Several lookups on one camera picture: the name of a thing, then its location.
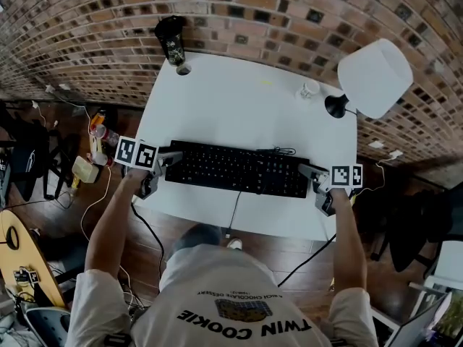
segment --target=brick wall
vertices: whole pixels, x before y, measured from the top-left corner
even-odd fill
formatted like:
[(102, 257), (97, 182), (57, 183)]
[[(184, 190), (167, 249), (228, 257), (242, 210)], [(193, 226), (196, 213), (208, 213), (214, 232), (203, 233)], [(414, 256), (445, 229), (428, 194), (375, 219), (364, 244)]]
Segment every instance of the brick wall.
[[(0, 89), (51, 99), (69, 83), (89, 101), (144, 106), (164, 60), (153, 28), (187, 18), (187, 50), (234, 56), (338, 85), (339, 60), (395, 42), (415, 84), (382, 118), (359, 115), (359, 154), (405, 163), (446, 186), (462, 180), (463, 0), (0, 0)], [(368, 147), (379, 139), (383, 150)]]

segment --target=shirt sleeve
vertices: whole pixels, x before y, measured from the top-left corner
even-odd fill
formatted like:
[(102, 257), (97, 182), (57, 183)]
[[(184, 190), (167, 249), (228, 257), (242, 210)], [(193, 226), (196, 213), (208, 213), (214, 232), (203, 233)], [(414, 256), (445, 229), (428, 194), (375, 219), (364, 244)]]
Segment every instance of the shirt sleeve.
[(130, 332), (130, 318), (118, 281), (100, 270), (77, 276), (66, 347), (102, 346), (107, 335)]
[(378, 347), (370, 295), (364, 289), (344, 289), (335, 295), (329, 321), (335, 338), (355, 347)]

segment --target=black cup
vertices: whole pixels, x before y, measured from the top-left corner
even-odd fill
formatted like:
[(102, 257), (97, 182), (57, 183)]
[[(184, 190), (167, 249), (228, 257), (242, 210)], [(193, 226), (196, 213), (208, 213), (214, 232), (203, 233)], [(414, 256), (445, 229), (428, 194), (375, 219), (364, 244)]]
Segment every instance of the black cup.
[(159, 39), (164, 55), (172, 66), (181, 66), (185, 62), (183, 50), (182, 29), (184, 18), (172, 15), (161, 20), (154, 29)]

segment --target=wooden floor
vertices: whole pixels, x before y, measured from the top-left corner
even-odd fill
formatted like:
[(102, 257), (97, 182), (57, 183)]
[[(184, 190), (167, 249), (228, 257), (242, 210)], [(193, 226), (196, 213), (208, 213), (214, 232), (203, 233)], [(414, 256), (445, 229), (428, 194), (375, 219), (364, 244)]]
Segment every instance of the wooden floor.
[[(85, 114), (73, 116), (73, 112), (79, 111), (78, 108), (66, 104), (49, 105), (41, 104), (42, 114), (47, 119), (47, 127), (50, 129), (55, 122), (59, 121), (57, 129), (63, 136), (69, 133), (80, 134), (80, 155), (85, 156), (88, 151), (88, 119)], [(90, 113), (96, 108), (89, 108)], [(37, 110), (28, 107), (20, 111), (24, 119), (40, 119)], [(134, 137), (142, 116), (142, 111), (119, 109), (118, 133)], [(382, 184), (381, 172), (375, 166), (365, 167), (367, 183), (371, 187)], [(64, 210), (56, 202), (39, 202), (21, 207), (14, 207), (12, 211), (30, 228), (39, 228), (47, 236), (60, 237), (70, 233), (80, 231), (80, 220), (85, 208), (104, 195), (106, 184), (109, 178), (107, 168), (104, 168), (96, 183), (82, 184), (72, 206)], [(83, 223), (85, 231), (90, 234), (98, 218), (114, 193), (121, 176), (118, 166), (112, 168), (112, 177), (109, 184), (108, 195), (105, 200), (92, 207), (85, 216)], [(50, 190), (54, 190), (57, 178), (51, 174), (48, 182)], [(394, 177), (386, 174), (387, 181), (393, 181)], [(423, 188), (429, 188), (427, 184), (422, 184), (414, 179), (401, 178), (401, 192), (411, 194)], [(30, 202), (43, 199), (42, 183), (37, 181), (35, 191)], [(59, 198), (63, 205), (69, 203), (69, 198), (64, 195)], [(23, 203), (16, 188), (12, 186), (9, 197), (9, 205)], [(362, 221), (367, 221), (362, 215), (361, 199), (359, 198), (356, 215), (362, 217)], [(158, 234), (168, 252), (177, 238), (190, 228), (194, 223), (161, 213), (139, 209), (141, 214)], [(240, 231), (233, 231), (232, 234), (243, 240), (244, 250), (266, 264), (274, 271), (276, 279), (282, 280), (293, 268), (302, 261), (306, 260), (311, 253), (323, 245), (319, 241), (305, 241), (299, 239), (282, 239), (272, 236), (250, 234)], [(335, 244), (331, 244), (313, 261), (299, 269), (290, 280), (288, 280), (283, 290), (290, 296), (294, 303), (309, 317), (325, 317), (328, 314), (329, 305), (333, 294), (328, 291), (333, 277), (332, 259)], [(370, 238), (364, 238), (365, 256), (369, 259), (371, 250)], [(427, 246), (423, 253), (432, 254), (434, 247)], [(133, 215), (129, 218), (129, 236), (127, 238), (122, 265), (131, 277), (132, 287), (137, 295), (145, 304), (149, 304), (155, 298), (158, 287), (158, 258), (160, 248), (148, 229)], [(384, 311), (391, 316), (405, 318), (409, 314), (416, 299), (416, 294), (412, 293), (407, 283), (409, 281), (422, 282), (424, 267), (414, 262), (409, 268), (396, 273), (391, 263), (388, 251), (384, 254), (380, 262), (368, 260), (368, 291), (371, 295), (373, 306)]]

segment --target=person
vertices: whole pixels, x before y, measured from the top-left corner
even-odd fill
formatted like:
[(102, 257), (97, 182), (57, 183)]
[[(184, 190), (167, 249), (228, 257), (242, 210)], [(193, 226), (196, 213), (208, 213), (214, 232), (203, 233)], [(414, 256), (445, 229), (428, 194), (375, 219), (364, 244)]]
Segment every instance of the person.
[(131, 325), (117, 274), (130, 203), (144, 177), (140, 170), (129, 171), (90, 237), (67, 347), (378, 345), (365, 290), (365, 253), (343, 189), (331, 190), (336, 295), (323, 332), (279, 290), (265, 265), (243, 251), (220, 247), (221, 229), (205, 224), (174, 245), (159, 295)]

